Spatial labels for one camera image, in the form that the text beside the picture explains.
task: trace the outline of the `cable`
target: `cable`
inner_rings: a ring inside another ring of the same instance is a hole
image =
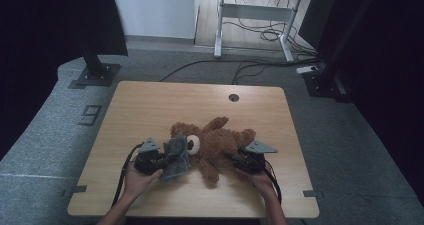
[[[268,171],[268,169],[266,169],[266,167],[262,167],[262,171],[264,171],[264,173],[269,177],[269,179],[271,179],[271,182],[274,185],[275,190],[277,191],[278,201],[281,204],[281,200],[282,200],[281,189],[280,189],[280,185],[278,185],[278,181],[277,181],[277,177],[275,176],[274,169],[272,169],[272,166],[271,166],[271,171],[272,171],[273,174],[271,174]]]
[[[254,29],[252,29],[252,28],[268,28],[268,27],[272,27],[272,26],[275,26],[275,25],[280,25],[280,24],[284,24],[284,23],[276,23],[276,24],[273,24],[273,25],[271,25],[271,26],[263,26],[263,27],[251,27],[251,26],[246,26],[246,25],[240,25],[240,24],[237,24],[237,23],[233,23],[233,22],[224,22],[224,23],[222,23],[222,24],[231,24],[231,25],[234,25],[234,26],[238,26],[238,27],[240,27],[240,28],[242,28],[242,29],[245,29],[245,30],[248,30],[248,31],[251,31],[251,32],[256,32],[256,33],[260,33],[261,35],[260,35],[260,38],[262,39],[262,40],[266,40],[266,41],[275,41],[275,40],[278,40],[279,39],[279,36],[280,36],[280,34],[279,33],[276,33],[276,31],[278,31],[278,30],[276,30],[276,29],[266,29],[266,30],[261,30],[261,31],[258,31],[258,30],[254,30]],[[273,35],[275,35],[276,36],[276,38],[268,38],[268,37],[266,37],[266,35],[265,34],[273,34]]]
[[[278,7],[278,5],[280,5],[280,1],[281,0],[278,0],[277,4],[275,4],[276,7]]]
[[[202,60],[202,61],[196,61],[196,62],[192,62],[189,64],[186,64],[180,68],[177,68],[176,70],[172,71],[171,73],[169,73],[168,75],[166,75],[164,78],[162,78],[161,80],[159,80],[159,82],[163,82],[164,80],[166,80],[167,78],[169,78],[170,76],[172,76],[174,73],[186,68],[186,67],[190,67],[192,65],[196,65],[199,63],[224,63],[224,62],[228,62],[228,63],[239,63],[239,62],[245,62],[246,60],[236,60],[236,61],[224,61],[224,60]]]
[[[290,0],[287,0],[287,6],[286,7],[289,7],[289,4],[290,4]]]
[[[118,187],[116,188],[115,197],[113,198],[113,202],[112,202],[112,206],[111,206],[111,207],[113,207],[113,205],[115,205],[115,203],[118,201],[119,195],[121,194],[121,189],[122,189],[122,184],[123,184],[123,182],[124,182],[125,172],[127,171],[128,164],[130,163],[130,160],[131,160],[132,154],[134,153],[134,151],[135,151],[137,148],[140,148],[143,144],[144,144],[144,142],[143,142],[143,143],[141,143],[141,144],[136,145],[136,146],[135,146],[135,147],[131,150],[130,154],[128,154],[128,157],[127,157],[127,159],[125,160],[124,165],[122,166],[121,175],[120,175],[120,177],[119,177],[119,182],[118,182]]]
[[[308,64],[308,63],[317,63],[317,62],[321,62],[321,59],[317,59],[317,58],[312,58],[312,59],[305,59],[305,60],[301,60],[301,61],[297,61],[297,62],[290,62],[290,63],[283,63],[283,62],[267,62],[267,63],[254,63],[254,64],[249,64],[249,65],[245,65],[243,67],[240,67],[237,69],[236,73],[234,74],[233,77],[233,82],[232,84],[238,85],[238,80],[242,77],[247,77],[247,76],[257,76],[260,73],[262,73],[266,68],[269,67],[288,67],[288,66],[294,66],[294,65],[301,65],[301,64]],[[256,72],[255,74],[250,74],[250,75],[243,75],[243,76],[238,76],[238,74],[247,68],[251,68],[251,67],[257,67],[257,66],[264,66],[264,68],[259,71]]]

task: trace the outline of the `table hole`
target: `table hole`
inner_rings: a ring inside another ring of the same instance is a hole
[[[228,99],[230,99],[231,102],[237,102],[240,98],[237,94],[230,94],[230,96],[228,96]]]

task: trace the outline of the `gray carpet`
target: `gray carpet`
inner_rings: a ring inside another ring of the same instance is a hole
[[[221,61],[279,59],[267,53],[259,57],[247,56],[249,52],[228,53]],[[133,49],[129,57],[100,59],[122,65],[112,86],[68,89],[85,64],[77,59],[62,65],[52,94],[1,161],[0,224],[96,222],[97,217],[68,215],[67,205],[118,82],[159,81],[184,64],[213,60],[211,53],[163,49]],[[238,65],[197,64],[165,82],[231,84]],[[241,85],[282,87],[286,93],[321,211],[316,219],[290,219],[290,223],[424,224],[422,205],[355,106],[310,97],[295,69],[268,68],[239,81]],[[99,117],[93,126],[78,125],[87,105],[100,105]]]

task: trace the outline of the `black stand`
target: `black stand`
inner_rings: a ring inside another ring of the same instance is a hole
[[[86,86],[104,86],[109,87],[118,73],[119,64],[102,64],[97,57],[93,54],[87,45],[85,37],[82,35],[78,23],[75,23],[74,34],[77,38],[79,49],[87,64],[82,71],[80,77],[69,84],[70,89],[84,89]]]
[[[337,102],[351,102],[349,96],[350,88],[346,86],[346,79],[342,75],[336,74],[331,82],[327,82],[325,79],[329,79],[325,76],[325,74],[303,74],[303,80],[305,80],[309,96],[334,98]]]

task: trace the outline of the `black curtain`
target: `black curtain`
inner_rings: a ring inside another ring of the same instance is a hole
[[[1,158],[57,81],[57,68],[82,56],[127,55],[115,0],[0,0]]]
[[[320,46],[327,57],[364,0],[336,0]],[[351,11],[351,16],[343,15]],[[333,68],[347,75],[351,99],[424,204],[423,0],[371,0]]]

